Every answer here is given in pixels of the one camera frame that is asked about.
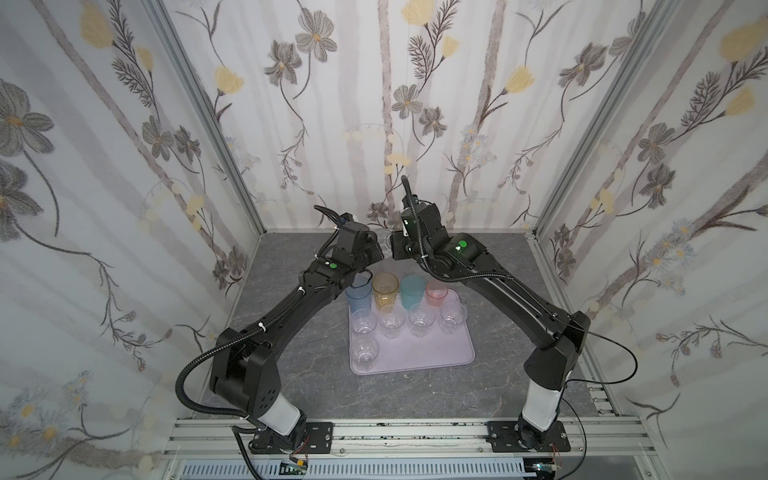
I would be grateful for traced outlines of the yellow plastic cup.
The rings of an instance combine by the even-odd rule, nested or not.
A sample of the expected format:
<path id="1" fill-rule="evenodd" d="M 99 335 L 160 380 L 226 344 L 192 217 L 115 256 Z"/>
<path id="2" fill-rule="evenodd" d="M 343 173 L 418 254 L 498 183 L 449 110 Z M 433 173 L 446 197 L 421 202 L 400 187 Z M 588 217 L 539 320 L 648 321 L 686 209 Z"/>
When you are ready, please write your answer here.
<path id="1" fill-rule="evenodd" d="M 385 307 L 395 305 L 399 291 L 399 279 L 390 272 L 375 274 L 372 279 L 372 289 L 376 308 L 381 311 Z"/>

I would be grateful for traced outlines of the teal dimpled plastic cup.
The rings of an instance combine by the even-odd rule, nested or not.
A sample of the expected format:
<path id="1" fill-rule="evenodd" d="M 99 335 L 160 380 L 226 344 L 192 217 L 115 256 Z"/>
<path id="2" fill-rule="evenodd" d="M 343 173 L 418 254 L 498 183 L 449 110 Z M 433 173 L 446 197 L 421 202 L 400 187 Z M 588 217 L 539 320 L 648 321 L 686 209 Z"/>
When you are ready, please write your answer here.
<path id="1" fill-rule="evenodd" d="M 400 299 L 404 310 L 420 305 L 425 293 L 426 280 L 419 275 L 407 275 L 400 281 Z"/>

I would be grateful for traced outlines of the blue plastic cup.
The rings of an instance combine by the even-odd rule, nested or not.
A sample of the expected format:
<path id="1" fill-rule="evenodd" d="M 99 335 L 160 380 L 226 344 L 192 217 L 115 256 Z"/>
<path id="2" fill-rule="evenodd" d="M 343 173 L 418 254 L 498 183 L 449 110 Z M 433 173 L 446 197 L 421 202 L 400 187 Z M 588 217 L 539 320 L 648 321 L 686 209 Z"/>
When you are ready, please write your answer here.
<path id="1" fill-rule="evenodd" d="M 357 274 L 352 284 L 345 290 L 349 313 L 354 314 L 371 308 L 372 276 Z"/>

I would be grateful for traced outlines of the pink plastic cup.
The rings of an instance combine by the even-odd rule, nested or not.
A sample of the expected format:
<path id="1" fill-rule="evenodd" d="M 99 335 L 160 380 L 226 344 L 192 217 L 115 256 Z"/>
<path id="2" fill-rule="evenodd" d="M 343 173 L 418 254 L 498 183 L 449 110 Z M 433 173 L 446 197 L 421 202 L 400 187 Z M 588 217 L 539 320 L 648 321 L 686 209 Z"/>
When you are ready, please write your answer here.
<path id="1" fill-rule="evenodd" d="M 425 299 L 428 305 L 439 307 L 443 304 L 449 293 L 448 286 L 439 281 L 430 281 L 425 287 Z"/>

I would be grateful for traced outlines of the clear faceted tumbler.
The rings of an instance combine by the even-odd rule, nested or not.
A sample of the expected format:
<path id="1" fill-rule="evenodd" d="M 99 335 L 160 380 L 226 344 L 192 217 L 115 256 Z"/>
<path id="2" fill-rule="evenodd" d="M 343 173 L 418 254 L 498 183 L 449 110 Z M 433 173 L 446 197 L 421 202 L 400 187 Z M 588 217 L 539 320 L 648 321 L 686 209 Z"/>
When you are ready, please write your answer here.
<path id="1" fill-rule="evenodd" d="M 382 335 L 390 340 L 397 338 L 403 331 L 405 315 L 397 305 L 387 305 L 378 312 Z"/>
<path id="2" fill-rule="evenodd" d="M 455 334 L 464 328 L 467 319 L 467 310 L 460 301 L 443 303 L 439 313 L 439 326 L 443 333 Z"/>
<path id="3" fill-rule="evenodd" d="M 428 305 L 418 304 L 408 310 L 409 331 L 414 337 L 427 336 L 432 331 L 434 322 L 434 310 Z"/>
<path id="4" fill-rule="evenodd" d="M 353 312 L 349 321 L 352 334 L 357 336 L 372 334 L 378 326 L 378 317 L 370 309 L 360 309 Z"/>

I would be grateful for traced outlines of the clear tall glass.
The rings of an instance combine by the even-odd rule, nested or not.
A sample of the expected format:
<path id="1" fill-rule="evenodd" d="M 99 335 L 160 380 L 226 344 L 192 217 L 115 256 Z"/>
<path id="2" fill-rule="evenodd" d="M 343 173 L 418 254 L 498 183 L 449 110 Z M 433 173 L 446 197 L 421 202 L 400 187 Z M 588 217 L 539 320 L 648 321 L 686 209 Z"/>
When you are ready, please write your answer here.
<path id="1" fill-rule="evenodd" d="M 352 338 L 350 355 L 353 366 L 359 371 L 370 370 L 378 359 L 380 346 L 371 335 L 358 335 Z"/>

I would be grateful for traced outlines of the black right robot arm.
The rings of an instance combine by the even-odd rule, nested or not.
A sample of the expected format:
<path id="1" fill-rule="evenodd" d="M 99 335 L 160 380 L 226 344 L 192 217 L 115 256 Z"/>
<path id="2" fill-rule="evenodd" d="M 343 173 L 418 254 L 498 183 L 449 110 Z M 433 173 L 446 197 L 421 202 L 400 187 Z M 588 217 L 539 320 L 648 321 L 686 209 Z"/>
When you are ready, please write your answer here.
<path id="1" fill-rule="evenodd" d="M 396 260 L 413 259 L 434 279 L 461 283 L 510 318 L 534 345 L 524 370 L 529 386 L 516 424 L 518 444 L 537 450 L 548 440 L 563 390 L 583 352 L 591 321 L 550 303 L 509 273 L 487 247 L 467 233 L 449 234 L 438 207 L 419 200 L 409 180 L 401 212 L 403 228 L 392 234 Z"/>

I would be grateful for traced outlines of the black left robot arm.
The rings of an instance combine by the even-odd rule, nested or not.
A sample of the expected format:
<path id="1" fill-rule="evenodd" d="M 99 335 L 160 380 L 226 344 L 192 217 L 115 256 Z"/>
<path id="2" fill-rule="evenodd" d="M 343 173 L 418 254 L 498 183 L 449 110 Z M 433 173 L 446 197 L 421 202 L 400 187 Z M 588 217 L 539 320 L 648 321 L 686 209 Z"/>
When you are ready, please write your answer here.
<path id="1" fill-rule="evenodd" d="M 276 307 L 241 331 L 226 329 L 218 347 L 244 340 L 213 356 L 210 390 L 226 400 L 239 417 L 262 424 L 280 438 L 284 449 L 297 449 L 306 435 L 306 414 L 281 393 L 277 362 L 290 341 L 321 309 L 352 286 L 358 275 L 383 259 L 377 235 L 326 207 L 318 211 L 336 224 L 331 238 L 299 274 L 298 285 Z"/>

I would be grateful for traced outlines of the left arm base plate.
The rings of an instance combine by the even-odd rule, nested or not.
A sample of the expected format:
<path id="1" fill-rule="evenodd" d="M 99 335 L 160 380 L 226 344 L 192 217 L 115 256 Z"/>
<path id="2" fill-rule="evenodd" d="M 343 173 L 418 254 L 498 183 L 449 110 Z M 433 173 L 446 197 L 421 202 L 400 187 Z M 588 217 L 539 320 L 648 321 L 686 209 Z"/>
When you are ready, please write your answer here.
<path id="1" fill-rule="evenodd" d="M 332 422 L 302 422 L 287 435 L 267 427 L 251 434 L 247 444 L 252 454 L 329 454 L 333 439 Z"/>

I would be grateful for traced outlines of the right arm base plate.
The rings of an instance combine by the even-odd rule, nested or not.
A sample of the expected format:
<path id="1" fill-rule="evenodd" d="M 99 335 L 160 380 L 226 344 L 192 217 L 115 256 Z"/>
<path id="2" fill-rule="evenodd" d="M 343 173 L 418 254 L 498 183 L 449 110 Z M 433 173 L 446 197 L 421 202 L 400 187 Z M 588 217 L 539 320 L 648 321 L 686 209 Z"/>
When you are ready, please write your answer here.
<path id="1" fill-rule="evenodd" d="M 564 425 L 555 421 L 545 432 L 517 421 L 489 421 L 486 424 L 486 441 L 494 453 L 563 453 L 570 452 L 571 445 Z"/>

